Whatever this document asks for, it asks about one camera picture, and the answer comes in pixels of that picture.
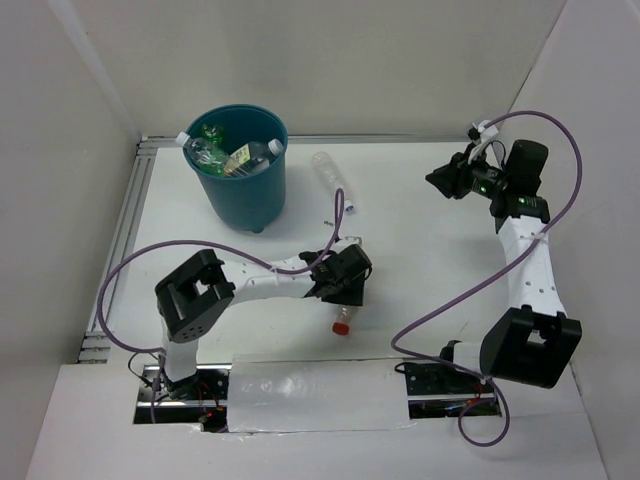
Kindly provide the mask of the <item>green plastic bottle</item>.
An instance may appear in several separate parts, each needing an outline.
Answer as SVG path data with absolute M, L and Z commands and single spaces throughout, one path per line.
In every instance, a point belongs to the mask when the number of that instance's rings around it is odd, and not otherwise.
M 219 125 L 203 124 L 201 137 L 209 150 L 221 150 L 224 142 L 224 129 Z

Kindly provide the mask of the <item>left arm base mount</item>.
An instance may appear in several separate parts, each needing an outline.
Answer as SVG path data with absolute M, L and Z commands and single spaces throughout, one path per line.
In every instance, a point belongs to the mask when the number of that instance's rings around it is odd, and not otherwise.
M 135 425 L 194 424 L 207 433 L 228 431 L 231 364 L 201 364 L 194 376 L 171 383 L 157 363 L 134 366 L 137 358 L 134 353 L 127 362 L 138 381 Z

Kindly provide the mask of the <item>square clear labelled bottle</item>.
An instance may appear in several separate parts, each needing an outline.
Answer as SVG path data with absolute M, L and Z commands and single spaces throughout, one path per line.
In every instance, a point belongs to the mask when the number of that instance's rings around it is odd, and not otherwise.
M 267 143 L 248 142 L 233 152 L 224 167 L 226 177 L 244 177 L 268 168 L 280 154 L 284 145 L 278 139 Z

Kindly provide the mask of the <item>clear crinkled bottle white cap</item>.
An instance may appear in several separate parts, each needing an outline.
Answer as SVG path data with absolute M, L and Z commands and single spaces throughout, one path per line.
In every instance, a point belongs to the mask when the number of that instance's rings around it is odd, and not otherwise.
M 180 132 L 175 142 L 199 170 L 216 177 L 226 175 L 229 155 L 213 142 L 202 137 L 192 138 L 185 132 Z

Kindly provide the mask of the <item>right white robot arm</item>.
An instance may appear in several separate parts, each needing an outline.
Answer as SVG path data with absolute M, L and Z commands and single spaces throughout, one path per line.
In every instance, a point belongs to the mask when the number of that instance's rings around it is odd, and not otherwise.
M 460 391 L 471 371 L 545 389 L 553 388 L 576 350 L 582 328 L 568 317 L 557 293 L 548 236 L 551 217 L 539 196 L 546 146 L 516 141 L 505 163 L 492 166 L 486 150 L 469 145 L 428 174 L 427 181 L 456 200 L 477 193 L 490 201 L 489 211 L 506 262 L 509 303 L 506 312 L 479 343 L 450 341 L 441 351 L 447 361 L 436 379 L 448 392 Z

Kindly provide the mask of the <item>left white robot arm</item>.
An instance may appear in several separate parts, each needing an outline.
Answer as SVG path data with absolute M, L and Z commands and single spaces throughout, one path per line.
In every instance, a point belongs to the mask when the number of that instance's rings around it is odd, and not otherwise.
M 164 322 L 161 385 L 172 399 L 196 390 L 199 339 L 229 307 L 270 298 L 317 298 L 361 307 L 372 262 L 361 245 L 343 239 L 327 253 L 305 251 L 265 268 L 225 262 L 212 249 L 198 251 L 155 286 Z

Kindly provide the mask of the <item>clear bottle red cap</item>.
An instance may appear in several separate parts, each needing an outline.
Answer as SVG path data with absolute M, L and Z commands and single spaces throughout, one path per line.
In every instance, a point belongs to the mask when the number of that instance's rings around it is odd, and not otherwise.
M 350 325 L 359 313 L 358 306 L 343 305 L 339 308 L 335 321 L 332 324 L 332 331 L 339 336 L 347 336 L 350 332 Z

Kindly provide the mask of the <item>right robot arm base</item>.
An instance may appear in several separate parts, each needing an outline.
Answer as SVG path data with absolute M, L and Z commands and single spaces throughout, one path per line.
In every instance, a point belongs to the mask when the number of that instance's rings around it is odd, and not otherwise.
M 401 362 L 394 372 L 405 381 L 409 418 L 412 420 L 457 417 L 476 404 L 466 416 L 500 416 L 494 388 L 476 377 L 438 363 Z

